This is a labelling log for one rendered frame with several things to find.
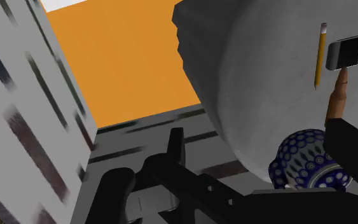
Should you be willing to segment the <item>brown wooden stick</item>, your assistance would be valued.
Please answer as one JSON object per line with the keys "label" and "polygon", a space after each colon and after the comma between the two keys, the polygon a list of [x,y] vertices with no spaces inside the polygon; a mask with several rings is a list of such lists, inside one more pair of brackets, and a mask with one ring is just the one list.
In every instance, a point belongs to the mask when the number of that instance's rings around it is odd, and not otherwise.
{"label": "brown wooden stick", "polygon": [[337,77],[334,90],[330,95],[329,104],[327,107],[326,119],[324,126],[327,125],[327,121],[332,118],[341,118],[346,105],[347,100],[347,83],[348,83],[348,71],[347,67],[340,69]]}

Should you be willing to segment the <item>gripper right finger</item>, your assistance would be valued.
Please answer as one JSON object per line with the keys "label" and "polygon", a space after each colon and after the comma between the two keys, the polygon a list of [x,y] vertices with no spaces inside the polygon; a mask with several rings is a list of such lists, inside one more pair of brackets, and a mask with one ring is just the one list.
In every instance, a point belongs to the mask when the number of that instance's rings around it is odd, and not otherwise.
{"label": "gripper right finger", "polygon": [[358,128],[342,118],[329,119],[323,146],[327,154],[358,182]]}

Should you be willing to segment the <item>black keypad phone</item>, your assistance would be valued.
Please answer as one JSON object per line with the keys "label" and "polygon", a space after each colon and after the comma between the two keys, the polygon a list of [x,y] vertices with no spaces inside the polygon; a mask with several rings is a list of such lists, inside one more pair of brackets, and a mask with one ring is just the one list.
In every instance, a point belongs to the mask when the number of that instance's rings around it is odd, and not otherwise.
{"label": "black keypad phone", "polygon": [[326,69],[335,71],[358,66],[358,36],[332,42],[328,46]]}

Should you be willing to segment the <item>yellow pencil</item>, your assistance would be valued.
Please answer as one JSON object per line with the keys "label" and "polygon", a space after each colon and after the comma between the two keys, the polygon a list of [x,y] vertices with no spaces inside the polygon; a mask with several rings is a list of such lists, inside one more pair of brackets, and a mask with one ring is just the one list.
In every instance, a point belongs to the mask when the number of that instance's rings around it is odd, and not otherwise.
{"label": "yellow pencil", "polygon": [[322,23],[320,26],[319,45],[317,52],[317,61],[315,67],[314,89],[317,89],[320,83],[320,74],[322,69],[322,61],[324,55],[324,46],[326,41],[327,23]]}

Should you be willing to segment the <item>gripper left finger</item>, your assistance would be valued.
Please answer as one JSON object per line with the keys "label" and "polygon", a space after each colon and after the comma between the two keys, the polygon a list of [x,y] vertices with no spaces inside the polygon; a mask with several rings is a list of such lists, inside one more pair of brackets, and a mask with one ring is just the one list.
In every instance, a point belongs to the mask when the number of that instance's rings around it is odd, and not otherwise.
{"label": "gripper left finger", "polygon": [[165,153],[145,159],[142,169],[103,174],[85,224],[142,224],[159,214],[167,224],[201,224],[201,212],[216,224],[240,224],[243,196],[208,174],[185,167],[184,131],[173,128]]}

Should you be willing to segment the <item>grey round table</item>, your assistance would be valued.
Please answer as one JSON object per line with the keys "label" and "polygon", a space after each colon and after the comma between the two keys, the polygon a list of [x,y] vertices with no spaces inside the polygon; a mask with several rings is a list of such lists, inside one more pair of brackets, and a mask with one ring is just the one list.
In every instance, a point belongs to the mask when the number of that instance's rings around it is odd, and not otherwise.
{"label": "grey round table", "polygon": [[265,182],[279,144],[322,129],[337,72],[314,86],[320,25],[331,43],[358,35],[358,0],[182,0],[183,69],[215,130]]}

